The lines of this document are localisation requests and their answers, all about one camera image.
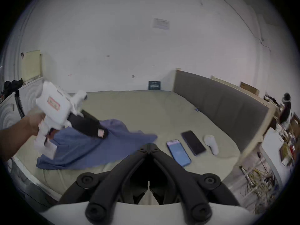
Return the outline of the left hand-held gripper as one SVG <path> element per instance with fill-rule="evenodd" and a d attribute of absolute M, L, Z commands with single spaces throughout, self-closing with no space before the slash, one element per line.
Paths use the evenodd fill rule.
<path fill-rule="evenodd" d="M 81 110 L 86 99 L 87 93 L 83 90 L 70 96 L 52 82 L 43 82 L 35 100 L 37 107 L 45 114 L 34 140 L 34 147 L 40 154 L 54 158 L 57 146 L 47 136 L 51 130 L 61 130 L 66 125 L 89 137 L 105 139 L 108 136 L 108 129 L 97 118 Z"/>

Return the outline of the person's left hand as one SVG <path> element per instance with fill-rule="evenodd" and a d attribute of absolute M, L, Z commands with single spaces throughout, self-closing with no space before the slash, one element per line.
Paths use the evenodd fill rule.
<path fill-rule="evenodd" d="M 45 113 L 35 112 L 22 118 L 21 124 L 21 138 L 27 141 L 32 136 L 37 136 L 39 132 L 39 125 L 45 118 Z"/>

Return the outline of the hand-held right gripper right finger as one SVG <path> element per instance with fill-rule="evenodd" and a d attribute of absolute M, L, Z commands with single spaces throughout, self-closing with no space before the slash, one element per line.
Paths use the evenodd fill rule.
<path fill-rule="evenodd" d="M 159 205 L 180 202 L 188 224 L 202 225 L 212 218 L 209 202 L 239 207 L 217 175 L 188 172 L 153 143 L 149 144 L 149 189 Z"/>

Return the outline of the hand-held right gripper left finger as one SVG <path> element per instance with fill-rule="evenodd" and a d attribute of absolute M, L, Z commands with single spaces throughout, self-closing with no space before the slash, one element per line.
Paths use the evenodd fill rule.
<path fill-rule="evenodd" d="M 80 174 L 58 204 L 88 201 L 85 217 L 92 224 L 109 224 L 116 202 L 137 205 L 148 190 L 150 144 L 127 156 L 111 171 Z"/>

